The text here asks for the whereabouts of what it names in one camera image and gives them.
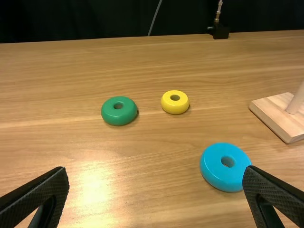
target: ring hole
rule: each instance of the ring hole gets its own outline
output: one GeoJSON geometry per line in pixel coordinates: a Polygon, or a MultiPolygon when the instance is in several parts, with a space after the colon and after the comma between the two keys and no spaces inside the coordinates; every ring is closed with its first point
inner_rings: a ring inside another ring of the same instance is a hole
{"type": "Polygon", "coordinates": [[[121,109],[123,107],[123,103],[121,102],[117,102],[116,104],[114,104],[114,109],[121,109]]]}
{"type": "Polygon", "coordinates": [[[173,101],[178,101],[180,99],[180,96],[178,96],[178,95],[172,95],[170,97],[170,99],[173,100],[173,101]]]}
{"type": "Polygon", "coordinates": [[[223,164],[224,166],[226,166],[226,167],[228,167],[228,168],[231,168],[231,167],[234,166],[234,161],[233,161],[233,159],[230,158],[230,157],[227,157],[227,156],[222,157],[222,159],[221,159],[220,161],[222,162],[222,164],[223,164]]]}

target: black background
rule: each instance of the black background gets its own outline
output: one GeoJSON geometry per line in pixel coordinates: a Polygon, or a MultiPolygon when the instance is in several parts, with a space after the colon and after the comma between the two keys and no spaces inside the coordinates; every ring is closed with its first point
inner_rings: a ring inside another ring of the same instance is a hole
{"type": "MultiPolygon", "coordinates": [[[[0,42],[146,36],[159,0],[0,0],[0,42]]],[[[152,35],[206,33],[217,0],[163,0],[152,35]]],[[[223,0],[232,32],[304,29],[304,0],[223,0]]]]}

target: stacking ring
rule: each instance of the stacking ring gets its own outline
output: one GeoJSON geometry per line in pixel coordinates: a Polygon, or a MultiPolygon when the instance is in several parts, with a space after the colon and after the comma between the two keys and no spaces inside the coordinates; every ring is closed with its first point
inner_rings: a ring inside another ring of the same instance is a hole
{"type": "Polygon", "coordinates": [[[208,147],[200,159],[200,171],[213,187],[227,192],[241,191],[242,180],[249,157],[229,143],[216,143],[208,147]]]}
{"type": "Polygon", "coordinates": [[[161,105],[167,113],[182,114],[189,108],[189,100],[182,91],[170,90],[162,96],[161,105]]]}
{"type": "Polygon", "coordinates": [[[130,123],[137,115],[135,102],[125,96],[107,100],[101,107],[101,116],[108,124],[121,126],[130,123]]]}

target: green ring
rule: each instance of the green ring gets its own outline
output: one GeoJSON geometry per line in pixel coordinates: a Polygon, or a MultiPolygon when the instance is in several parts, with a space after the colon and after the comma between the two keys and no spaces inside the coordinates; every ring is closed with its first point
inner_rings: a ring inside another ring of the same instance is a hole
{"type": "Polygon", "coordinates": [[[137,115],[135,102],[126,96],[115,96],[104,102],[101,116],[108,124],[121,126],[130,123],[137,115]]]}

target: wooden table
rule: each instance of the wooden table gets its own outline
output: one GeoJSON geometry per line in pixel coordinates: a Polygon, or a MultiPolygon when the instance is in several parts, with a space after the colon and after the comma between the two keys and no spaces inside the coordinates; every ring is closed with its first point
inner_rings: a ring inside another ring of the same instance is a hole
{"type": "Polygon", "coordinates": [[[304,190],[304,142],[284,144],[248,109],[296,91],[303,40],[279,31],[0,44],[0,195],[64,166],[60,228],[255,227],[244,193],[207,184],[200,156],[233,143],[304,190]],[[172,89],[190,98],[182,115],[160,106],[172,89]],[[129,125],[101,118],[117,95],[138,105],[129,125]]]}

